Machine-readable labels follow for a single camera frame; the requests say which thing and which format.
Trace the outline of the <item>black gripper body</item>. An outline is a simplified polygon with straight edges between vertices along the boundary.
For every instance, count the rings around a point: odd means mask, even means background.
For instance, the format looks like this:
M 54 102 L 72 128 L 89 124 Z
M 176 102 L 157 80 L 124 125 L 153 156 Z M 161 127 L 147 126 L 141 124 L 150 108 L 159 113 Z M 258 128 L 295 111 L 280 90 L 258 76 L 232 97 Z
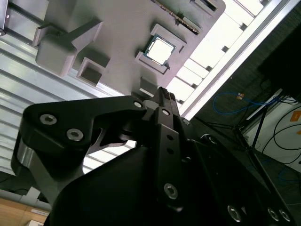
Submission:
M 135 148 L 67 185 L 46 224 L 209 226 L 206 194 L 177 148 Z

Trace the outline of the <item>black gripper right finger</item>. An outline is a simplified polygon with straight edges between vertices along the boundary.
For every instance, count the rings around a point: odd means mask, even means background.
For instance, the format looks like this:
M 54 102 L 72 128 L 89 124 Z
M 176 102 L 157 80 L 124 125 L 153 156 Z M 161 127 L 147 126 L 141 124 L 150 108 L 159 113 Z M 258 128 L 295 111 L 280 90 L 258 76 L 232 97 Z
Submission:
M 296 221 L 256 154 L 252 173 L 218 139 L 199 137 L 174 106 L 176 226 L 294 226 Z

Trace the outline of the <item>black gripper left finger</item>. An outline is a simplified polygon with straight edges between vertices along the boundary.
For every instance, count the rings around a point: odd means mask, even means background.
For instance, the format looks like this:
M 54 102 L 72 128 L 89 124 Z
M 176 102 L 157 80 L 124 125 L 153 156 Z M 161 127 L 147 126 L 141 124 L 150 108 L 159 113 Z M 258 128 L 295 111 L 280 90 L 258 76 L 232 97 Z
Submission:
M 175 97 L 159 88 L 149 101 L 133 96 L 34 104 L 22 115 L 12 158 L 53 207 L 72 181 L 122 154 L 175 148 Z

